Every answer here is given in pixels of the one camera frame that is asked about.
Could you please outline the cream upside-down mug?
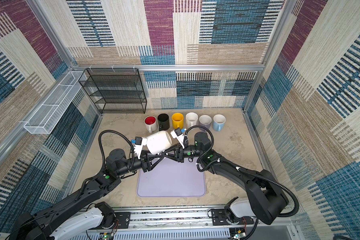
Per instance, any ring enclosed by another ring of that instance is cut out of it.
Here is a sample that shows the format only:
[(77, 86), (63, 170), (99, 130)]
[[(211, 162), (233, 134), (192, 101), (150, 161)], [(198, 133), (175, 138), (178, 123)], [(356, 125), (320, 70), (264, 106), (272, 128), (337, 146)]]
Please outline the cream upside-down mug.
[(156, 155), (170, 148), (172, 139), (168, 132), (159, 131), (147, 137), (146, 146), (151, 154)]

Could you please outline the yellow ceramic mug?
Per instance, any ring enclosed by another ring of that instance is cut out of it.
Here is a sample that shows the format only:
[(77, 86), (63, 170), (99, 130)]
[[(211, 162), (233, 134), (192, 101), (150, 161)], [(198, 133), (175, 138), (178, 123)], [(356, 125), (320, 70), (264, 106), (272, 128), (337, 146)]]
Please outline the yellow ceramic mug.
[(173, 128), (177, 129), (183, 129), (184, 128), (184, 116), (181, 113), (175, 113), (172, 115), (172, 124)]

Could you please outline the black ceramic mug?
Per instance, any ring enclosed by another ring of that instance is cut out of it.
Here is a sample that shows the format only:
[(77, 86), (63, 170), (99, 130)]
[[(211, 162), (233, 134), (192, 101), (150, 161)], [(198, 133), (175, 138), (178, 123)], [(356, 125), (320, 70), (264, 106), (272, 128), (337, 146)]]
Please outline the black ceramic mug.
[(159, 131), (166, 131), (170, 128), (170, 119), (167, 114), (160, 114), (157, 117), (159, 124)]

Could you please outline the white upside-down mug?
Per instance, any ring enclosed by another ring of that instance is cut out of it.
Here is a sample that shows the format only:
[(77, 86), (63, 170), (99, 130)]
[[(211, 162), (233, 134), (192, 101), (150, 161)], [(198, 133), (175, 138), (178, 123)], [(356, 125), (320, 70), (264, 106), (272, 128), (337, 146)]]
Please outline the white upside-down mug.
[(145, 123), (146, 129), (149, 133), (153, 133), (154, 131), (156, 131), (158, 129), (158, 121), (155, 116), (147, 116), (144, 119), (144, 123)]

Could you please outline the white faceted ceramic mug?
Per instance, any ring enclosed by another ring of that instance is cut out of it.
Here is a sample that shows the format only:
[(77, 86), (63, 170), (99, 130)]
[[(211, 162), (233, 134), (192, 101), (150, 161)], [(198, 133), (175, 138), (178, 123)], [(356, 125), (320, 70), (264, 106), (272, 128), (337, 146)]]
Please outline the white faceted ceramic mug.
[(199, 124), (199, 116), (196, 113), (190, 112), (186, 114), (187, 129)]

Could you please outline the lavender ceramic mug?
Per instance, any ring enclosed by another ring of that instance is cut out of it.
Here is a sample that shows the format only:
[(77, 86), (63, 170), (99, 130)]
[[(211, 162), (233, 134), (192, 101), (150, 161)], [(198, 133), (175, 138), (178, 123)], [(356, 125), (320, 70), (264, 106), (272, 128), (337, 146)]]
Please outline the lavender ceramic mug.
[(212, 118), (208, 115), (202, 115), (199, 117), (199, 125), (203, 126), (207, 129), (211, 127), (212, 124)]

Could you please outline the light blue ceramic mug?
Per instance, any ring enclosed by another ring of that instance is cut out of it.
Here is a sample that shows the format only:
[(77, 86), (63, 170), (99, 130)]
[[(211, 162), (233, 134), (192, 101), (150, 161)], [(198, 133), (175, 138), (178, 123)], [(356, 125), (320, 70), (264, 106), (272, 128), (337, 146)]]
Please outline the light blue ceramic mug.
[(224, 127), (226, 123), (226, 117), (221, 115), (221, 114), (217, 114), (214, 115), (213, 117), (213, 129), (217, 132), (221, 131)]

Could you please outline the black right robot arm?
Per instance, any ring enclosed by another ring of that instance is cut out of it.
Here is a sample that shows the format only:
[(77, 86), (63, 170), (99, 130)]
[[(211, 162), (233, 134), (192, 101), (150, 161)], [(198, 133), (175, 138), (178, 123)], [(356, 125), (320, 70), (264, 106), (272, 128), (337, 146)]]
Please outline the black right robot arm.
[(295, 194), (278, 183), (267, 170), (257, 172), (239, 166), (213, 150), (215, 139), (210, 130), (202, 126), (193, 126), (187, 130), (175, 129), (175, 136), (181, 138), (160, 153), (176, 162), (184, 158), (197, 157), (199, 172), (208, 171), (222, 176), (247, 192), (249, 204), (254, 215), (263, 223), (270, 225), (280, 218), (288, 218), (298, 213), (300, 203)]

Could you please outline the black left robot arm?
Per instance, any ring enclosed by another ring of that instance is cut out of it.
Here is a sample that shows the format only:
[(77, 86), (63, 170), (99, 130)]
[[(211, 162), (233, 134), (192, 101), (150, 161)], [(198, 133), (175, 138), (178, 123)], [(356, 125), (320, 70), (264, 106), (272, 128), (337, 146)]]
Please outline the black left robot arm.
[(172, 146), (168, 132), (159, 131), (147, 138), (137, 137), (128, 141), (130, 156), (122, 149), (112, 150), (108, 157), (104, 149), (102, 167), (93, 177), (85, 179), (79, 190), (53, 206), (36, 214), (24, 213), (15, 221), (8, 240), (68, 240), (75, 235), (96, 227), (113, 228), (114, 210), (105, 202), (83, 214), (78, 211), (113, 191), (122, 179), (137, 170), (150, 171), (155, 167), (153, 159), (161, 160), (162, 153)]

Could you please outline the lavender silicone mat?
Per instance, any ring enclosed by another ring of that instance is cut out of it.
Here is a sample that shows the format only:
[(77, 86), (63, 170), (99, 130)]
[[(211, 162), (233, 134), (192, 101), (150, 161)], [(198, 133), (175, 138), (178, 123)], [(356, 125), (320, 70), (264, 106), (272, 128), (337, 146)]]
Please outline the lavender silicone mat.
[(183, 163), (164, 158), (153, 170), (140, 172), (137, 195), (141, 198), (202, 197), (206, 194), (205, 174), (196, 161)]

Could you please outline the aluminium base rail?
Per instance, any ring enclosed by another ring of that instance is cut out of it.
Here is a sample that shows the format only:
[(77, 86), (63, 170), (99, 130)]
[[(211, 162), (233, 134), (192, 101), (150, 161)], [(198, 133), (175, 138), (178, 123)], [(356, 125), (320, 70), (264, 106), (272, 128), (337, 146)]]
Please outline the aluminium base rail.
[(104, 203), (80, 211), (49, 235), (54, 240), (299, 240), (289, 219), (266, 225), (241, 202), (241, 217), (227, 219), (215, 206), (111, 208)]

